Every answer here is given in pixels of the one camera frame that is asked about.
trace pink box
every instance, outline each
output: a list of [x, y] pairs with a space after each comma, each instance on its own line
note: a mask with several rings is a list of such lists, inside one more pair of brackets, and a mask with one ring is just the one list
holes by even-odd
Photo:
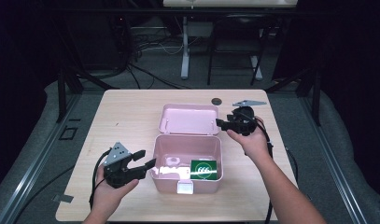
[[[214, 105], [165, 105], [155, 140], [155, 167], [150, 170], [157, 190], [165, 193], [214, 193], [222, 179], [221, 141], [215, 135]], [[192, 160], [216, 161], [217, 180], [190, 179]]]

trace light wood surface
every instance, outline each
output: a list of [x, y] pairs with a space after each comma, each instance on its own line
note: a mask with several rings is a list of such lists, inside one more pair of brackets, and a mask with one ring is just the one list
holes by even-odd
[[163, 0], [165, 7], [296, 7], [298, 0]]
[[[113, 90], [106, 91], [79, 154], [76, 167], [65, 190], [71, 203], [61, 202], [56, 218], [81, 221], [90, 212], [91, 176], [99, 157], [121, 142], [131, 152], [147, 151], [146, 157], [132, 161], [143, 165], [152, 159], [162, 108], [166, 104], [211, 105], [222, 100], [219, 118], [226, 120], [242, 100], [267, 102], [252, 106], [264, 120], [274, 144], [274, 160], [295, 183], [274, 114], [265, 91], [260, 90]], [[150, 174], [121, 202], [110, 221], [253, 221], [264, 220], [269, 197], [260, 173], [243, 150], [225, 132], [219, 132], [222, 144], [223, 178], [214, 194], [159, 193]]]

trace box lid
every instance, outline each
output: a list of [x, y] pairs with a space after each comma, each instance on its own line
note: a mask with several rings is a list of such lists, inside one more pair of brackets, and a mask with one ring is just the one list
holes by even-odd
[[177, 105], [163, 107], [161, 133], [217, 134], [218, 108], [215, 105]]

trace green card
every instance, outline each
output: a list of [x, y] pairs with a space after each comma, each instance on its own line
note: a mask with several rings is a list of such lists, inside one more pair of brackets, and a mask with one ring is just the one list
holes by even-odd
[[191, 161], [190, 178], [217, 180], [217, 162], [216, 161]]

